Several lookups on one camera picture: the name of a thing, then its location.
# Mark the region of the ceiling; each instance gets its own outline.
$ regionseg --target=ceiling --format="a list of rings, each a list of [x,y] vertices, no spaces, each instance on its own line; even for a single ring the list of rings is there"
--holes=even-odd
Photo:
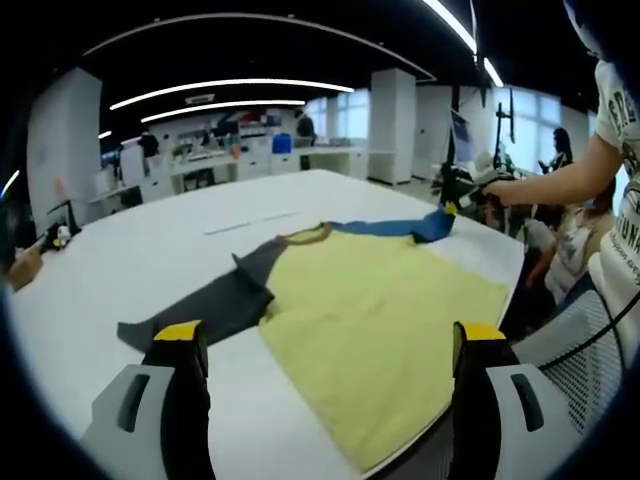
[[[442,0],[471,30],[469,0]],[[369,85],[371,72],[398,67],[418,80],[479,85],[481,78],[467,47],[421,0],[288,0],[170,2],[131,11],[129,4],[38,7],[16,13],[3,44],[14,46],[5,59],[13,67],[5,90],[2,126],[13,126],[7,144],[24,161],[28,105],[57,76],[81,66],[103,81],[101,129],[139,128],[139,119],[184,106],[184,98],[215,93],[215,101],[308,100],[326,90],[283,86],[238,86],[179,92],[109,111],[109,105],[156,89],[208,80],[271,77]],[[475,0],[481,51],[505,83],[562,97],[577,108],[594,107],[595,60],[574,34],[561,2]],[[371,46],[317,28],[256,18],[215,18],[157,26],[82,54],[115,35],[167,19],[221,12],[266,14],[332,27],[378,44],[418,68]],[[15,33],[22,32],[22,38]],[[0,176],[13,167],[3,162]]]

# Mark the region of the blue sleeve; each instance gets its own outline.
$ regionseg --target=blue sleeve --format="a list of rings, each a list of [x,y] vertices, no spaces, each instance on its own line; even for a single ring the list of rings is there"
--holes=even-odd
[[[412,235],[416,243],[431,243],[449,235],[455,215],[445,213],[442,208],[426,215],[421,220],[389,220],[385,222],[332,223],[332,227],[355,235],[378,237],[404,237]]]

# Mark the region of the computer monitor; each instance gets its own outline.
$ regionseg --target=computer monitor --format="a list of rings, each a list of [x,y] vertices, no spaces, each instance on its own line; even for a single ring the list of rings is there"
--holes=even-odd
[[[477,152],[471,137],[469,122],[454,110],[451,110],[451,131],[456,151],[456,164],[466,165],[472,162]]]

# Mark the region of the black cable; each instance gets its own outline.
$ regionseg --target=black cable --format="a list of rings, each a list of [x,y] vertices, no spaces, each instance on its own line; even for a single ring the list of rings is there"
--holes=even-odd
[[[609,333],[609,331],[611,331],[611,329],[613,329],[618,323],[620,323],[620,321],[627,315],[627,313],[631,311],[631,309],[635,306],[635,304],[638,303],[638,300],[640,300],[640,290],[638,291],[638,293],[635,294],[635,296],[631,299],[631,301],[627,304],[627,306],[622,309],[622,311],[616,316],[616,318],[614,318],[611,321],[611,323],[609,323],[609,325],[600,329],[598,333],[593,335],[586,342],[572,348],[568,352],[560,355],[558,358],[555,358],[550,362],[547,362],[544,365],[539,366],[538,369],[541,371],[544,371],[544,370],[550,369],[551,367],[555,367],[559,363],[569,360],[571,357],[573,357],[574,355],[577,355],[578,353],[583,351],[585,348],[593,345],[600,338],[602,338],[604,335]]]

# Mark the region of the blue container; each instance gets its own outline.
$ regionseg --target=blue container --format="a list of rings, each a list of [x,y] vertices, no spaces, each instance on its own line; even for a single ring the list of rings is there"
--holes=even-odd
[[[273,137],[272,153],[291,153],[292,148],[293,142],[288,133],[280,133]]]

